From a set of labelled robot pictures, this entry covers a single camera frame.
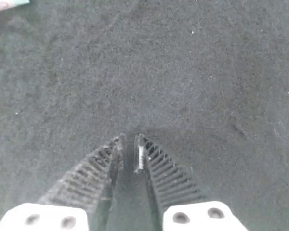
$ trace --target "ridged rubber pad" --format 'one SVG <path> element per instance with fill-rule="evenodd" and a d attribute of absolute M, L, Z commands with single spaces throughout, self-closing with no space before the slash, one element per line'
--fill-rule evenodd
<path fill-rule="evenodd" d="M 142 159 L 144 171 L 147 172 L 148 193 L 155 200 L 160 220 L 170 206 L 209 200 L 194 177 L 177 165 L 158 145 L 144 135 L 138 135 L 137 146 L 144 147 Z"/>
<path fill-rule="evenodd" d="M 100 230 L 108 217 L 125 145 L 121 135 L 88 154 L 37 203 L 82 208 L 95 227 L 91 230 Z"/>

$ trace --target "dark gray carpet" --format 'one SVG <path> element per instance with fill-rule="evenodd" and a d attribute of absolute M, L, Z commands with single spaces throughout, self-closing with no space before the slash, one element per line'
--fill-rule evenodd
<path fill-rule="evenodd" d="M 251 231 L 289 231 L 289 0 L 0 12 L 0 217 L 121 132 L 171 150 Z"/>

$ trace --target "screw hole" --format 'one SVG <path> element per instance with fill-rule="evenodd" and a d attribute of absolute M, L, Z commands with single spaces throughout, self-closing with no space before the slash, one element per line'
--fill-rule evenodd
<path fill-rule="evenodd" d="M 225 217 L 225 214 L 218 208 L 210 208 L 208 215 L 212 219 L 223 219 Z"/>
<path fill-rule="evenodd" d="M 25 224 L 34 225 L 39 221 L 39 219 L 40 219 L 40 214 L 32 214 L 29 217 L 27 217 Z"/>
<path fill-rule="evenodd" d="M 181 212 L 175 213 L 172 219 L 174 223 L 178 223 L 178 224 L 187 224 L 190 222 L 188 215 L 186 215 L 185 213 L 181 213 Z"/>
<path fill-rule="evenodd" d="M 75 217 L 66 217 L 61 222 L 61 227 L 63 229 L 70 230 L 76 225 Z"/>

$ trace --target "mounting hole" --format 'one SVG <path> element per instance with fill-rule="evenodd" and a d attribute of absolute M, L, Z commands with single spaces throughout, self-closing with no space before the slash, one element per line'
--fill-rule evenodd
<path fill-rule="evenodd" d="M 223 219 L 225 217 L 225 214 L 218 208 L 210 208 L 208 215 L 212 219 Z"/>
<path fill-rule="evenodd" d="M 61 221 L 61 228 L 66 230 L 74 228 L 75 225 L 76 225 L 76 218 L 72 216 L 66 217 Z"/>
<path fill-rule="evenodd" d="M 40 219 L 40 214 L 32 214 L 29 217 L 27 217 L 25 224 L 34 225 L 39 221 L 39 219 Z"/>
<path fill-rule="evenodd" d="M 174 223 L 187 224 L 190 222 L 188 215 L 182 212 L 175 213 L 172 217 Z"/>

